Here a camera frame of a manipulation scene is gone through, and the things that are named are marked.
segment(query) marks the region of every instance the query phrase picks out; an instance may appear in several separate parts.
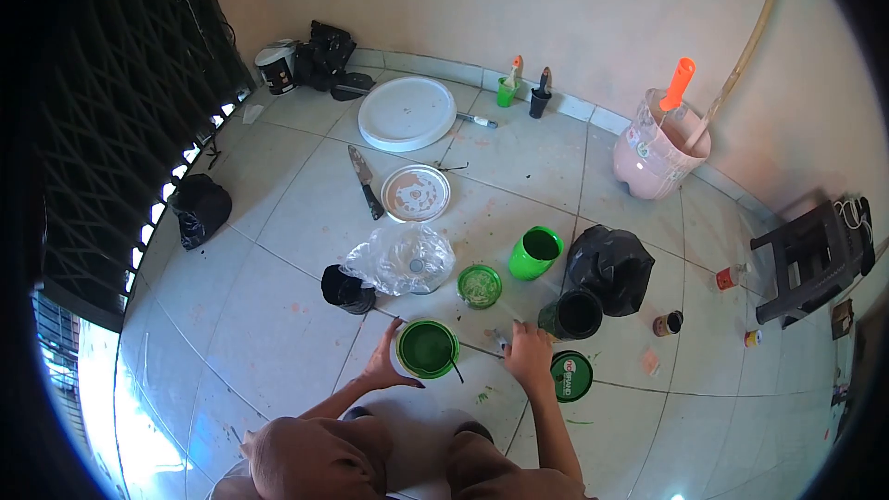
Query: plastic bag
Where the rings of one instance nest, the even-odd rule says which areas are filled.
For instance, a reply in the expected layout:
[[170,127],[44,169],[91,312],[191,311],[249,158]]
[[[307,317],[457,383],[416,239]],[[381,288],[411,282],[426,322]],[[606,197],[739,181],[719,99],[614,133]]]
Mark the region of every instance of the plastic bag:
[[185,176],[170,196],[169,205],[179,218],[179,234],[186,251],[210,239],[231,214],[231,196],[206,174]]
[[610,317],[639,311],[654,258],[631,231],[587,228],[568,250],[568,278],[602,301]]
[[447,280],[454,261],[444,236],[423,223],[404,223],[374,230],[341,270],[384,294],[429,294]]

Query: stool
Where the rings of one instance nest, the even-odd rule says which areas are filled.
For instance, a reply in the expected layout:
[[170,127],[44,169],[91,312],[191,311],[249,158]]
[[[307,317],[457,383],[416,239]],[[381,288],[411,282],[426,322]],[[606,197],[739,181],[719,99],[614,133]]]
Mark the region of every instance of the stool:
[[[833,200],[750,239],[750,249],[767,243],[772,244],[778,296],[757,307],[759,324],[786,315],[782,328],[787,328],[848,288],[861,271],[861,233],[846,226]],[[790,287],[789,268],[794,263],[799,285]]]

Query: clear plastic bag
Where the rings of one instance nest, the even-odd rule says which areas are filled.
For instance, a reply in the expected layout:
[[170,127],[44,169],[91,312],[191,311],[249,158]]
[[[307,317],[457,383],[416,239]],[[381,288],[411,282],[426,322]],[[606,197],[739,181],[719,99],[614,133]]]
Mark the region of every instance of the clear plastic bag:
[[454,261],[444,236],[422,223],[404,223],[374,230],[341,270],[384,294],[429,294],[451,275]]

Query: tiled floor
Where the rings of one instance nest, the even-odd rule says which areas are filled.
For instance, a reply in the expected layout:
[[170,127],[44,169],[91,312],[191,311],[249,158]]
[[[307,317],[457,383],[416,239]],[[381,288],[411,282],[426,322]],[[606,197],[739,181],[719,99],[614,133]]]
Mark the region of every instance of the tiled floor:
[[[397,72],[365,70],[379,81]],[[836,347],[818,312],[746,350],[768,296],[767,260],[745,249],[765,225],[709,184],[690,176],[678,194],[639,201],[611,174],[617,137],[577,119],[525,104],[495,106],[495,95],[444,82],[461,111],[496,119],[496,130],[458,121],[440,141],[402,156],[369,148],[357,131],[360,100],[297,89],[271,100],[259,120],[239,113],[219,134],[221,158],[207,172],[228,190],[228,223],[186,252],[176,221],[163,216],[139,267],[120,339],[117,438],[130,493],[202,498],[239,460],[238,443],[270,418],[297,415],[357,374],[392,316],[436,317],[458,333],[461,370],[427,390],[394,388],[365,398],[390,421],[396,450],[389,484],[415,498],[449,497],[441,448],[456,424],[475,417],[497,447],[524,467],[537,461],[533,421],[521,388],[505,372],[484,328],[536,320],[563,288],[564,256],[542,278],[511,278],[507,260],[530,226],[566,243],[601,223],[634,232],[655,258],[639,313],[606,318],[574,349],[594,363],[595,383],[563,406],[587,493],[602,500],[787,498],[827,455]],[[377,227],[350,165],[357,145],[374,187],[416,161],[470,167],[447,173],[452,200],[431,225],[457,256],[450,280],[428,296],[382,297],[364,317],[328,306],[319,277]],[[717,294],[713,272],[750,261],[747,288]],[[455,293],[454,276],[486,263],[503,295],[482,312]],[[684,312],[682,332],[657,338],[655,317]],[[650,376],[641,358],[660,358]]]

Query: person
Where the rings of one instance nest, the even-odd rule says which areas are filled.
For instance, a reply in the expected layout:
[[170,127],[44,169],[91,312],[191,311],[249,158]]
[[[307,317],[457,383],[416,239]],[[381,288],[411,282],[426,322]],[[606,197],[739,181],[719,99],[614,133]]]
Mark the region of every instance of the person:
[[[386,498],[386,460],[392,437],[383,422],[362,406],[352,407],[373,390],[406,385],[425,388],[394,370],[389,345],[404,322],[394,319],[357,378],[299,417],[279,417],[241,445],[244,461],[222,478],[211,500],[242,498]],[[537,436],[539,469],[521,469],[497,450],[491,433],[476,421],[460,425],[447,450],[445,476],[451,497],[581,499],[581,465],[556,400],[550,375],[552,344],[530,323],[513,324],[513,343],[504,365],[525,390]]]

